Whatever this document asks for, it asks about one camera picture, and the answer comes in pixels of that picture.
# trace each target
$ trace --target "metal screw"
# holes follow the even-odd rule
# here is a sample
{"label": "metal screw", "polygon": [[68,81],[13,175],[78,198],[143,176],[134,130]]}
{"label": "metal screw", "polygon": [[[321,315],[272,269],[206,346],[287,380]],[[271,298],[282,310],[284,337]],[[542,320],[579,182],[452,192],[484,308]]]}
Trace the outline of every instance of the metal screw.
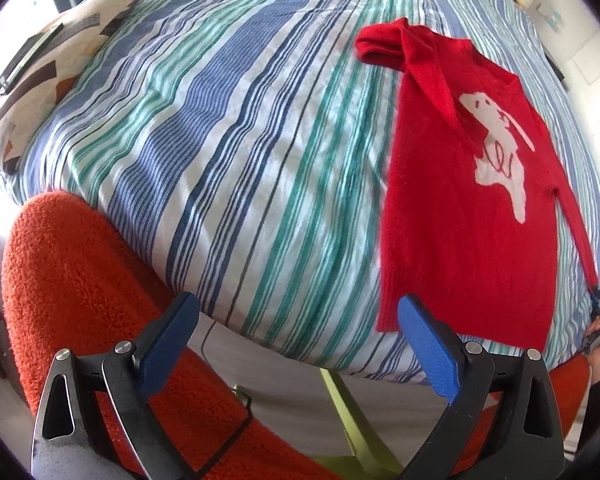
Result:
{"label": "metal screw", "polygon": [[535,348],[530,348],[529,350],[527,350],[526,351],[526,355],[532,361],[539,361],[542,358],[542,354],[538,350],[536,350]]}
{"label": "metal screw", "polygon": [[71,350],[68,348],[63,348],[62,350],[58,350],[58,352],[56,352],[56,359],[58,361],[64,361],[69,357],[69,355],[71,355]]}
{"label": "metal screw", "polygon": [[116,354],[126,354],[131,350],[131,341],[120,341],[116,345]]}
{"label": "metal screw", "polygon": [[482,345],[475,341],[469,341],[464,347],[469,354],[479,354],[482,352]]}

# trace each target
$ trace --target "striped bedspread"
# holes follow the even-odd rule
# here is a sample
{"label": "striped bedspread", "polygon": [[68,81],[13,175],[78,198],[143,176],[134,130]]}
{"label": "striped bedspread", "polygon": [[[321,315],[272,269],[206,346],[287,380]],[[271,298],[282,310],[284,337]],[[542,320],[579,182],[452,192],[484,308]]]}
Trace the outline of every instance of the striped bedspread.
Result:
{"label": "striped bedspread", "polygon": [[[600,184],[512,0],[141,0],[36,134],[8,192],[17,202],[58,189],[83,197],[169,286],[195,292],[204,312],[260,345],[422,381],[405,339],[374,330],[399,74],[353,51],[362,27],[401,16],[470,38],[521,77],[600,272]],[[551,368],[575,353],[589,316],[560,212],[558,232]]]}

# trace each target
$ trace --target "green chair leg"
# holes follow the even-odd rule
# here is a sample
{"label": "green chair leg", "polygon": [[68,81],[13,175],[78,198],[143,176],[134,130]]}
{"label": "green chair leg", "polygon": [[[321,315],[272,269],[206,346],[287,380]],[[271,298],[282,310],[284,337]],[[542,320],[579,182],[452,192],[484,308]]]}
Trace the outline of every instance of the green chair leg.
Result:
{"label": "green chair leg", "polygon": [[[402,465],[380,439],[369,421],[366,420],[366,416],[362,413],[342,377],[339,373],[325,370],[324,368],[320,369],[320,373],[330,393],[331,400],[340,415],[349,447],[354,457],[360,463],[363,472],[366,473],[366,478],[373,480],[394,480],[403,470]],[[320,463],[336,474],[339,474],[326,463]]]}
{"label": "green chair leg", "polygon": [[234,391],[235,397],[240,400],[241,403],[245,404],[247,402],[247,395],[240,389],[238,384],[236,384],[232,390]]}
{"label": "green chair leg", "polygon": [[369,480],[360,462],[353,455],[349,456],[317,456],[313,459],[344,480]]}

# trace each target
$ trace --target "red sweater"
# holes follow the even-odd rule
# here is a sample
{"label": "red sweater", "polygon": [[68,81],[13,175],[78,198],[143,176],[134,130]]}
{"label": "red sweater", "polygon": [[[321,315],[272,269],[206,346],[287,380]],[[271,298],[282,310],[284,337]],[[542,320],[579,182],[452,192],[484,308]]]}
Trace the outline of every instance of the red sweater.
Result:
{"label": "red sweater", "polygon": [[555,199],[590,288],[589,237],[549,131],[517,76],[405,18],[364,28],[360,60],[404,72],[381,219],[378,330],[417,294],[458,333],[544,349],[555,304]]}

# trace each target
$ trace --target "blue gripper pad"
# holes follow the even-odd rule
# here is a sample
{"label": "blue gripper pad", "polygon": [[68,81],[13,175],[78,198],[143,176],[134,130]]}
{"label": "blue gripper pad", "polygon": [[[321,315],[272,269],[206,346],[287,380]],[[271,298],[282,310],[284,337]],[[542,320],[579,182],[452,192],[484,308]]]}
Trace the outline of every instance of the blue gripper pad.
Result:
{"label": "blue gripper pad", "polygon": [[458,363],[436,333],[435,327],[427,322],[421,308],[413,298],[403,297],[398,302],[398,323],[434,391],[452,403],[460,390]]}
{"label": "blue gripper pad", "polygon": [[151,343],[142,353],[137,384],[144,400],[149,400],[164,388],[199,318],[198,298],[189,292],[181,292],[165,313],[145,329]]}

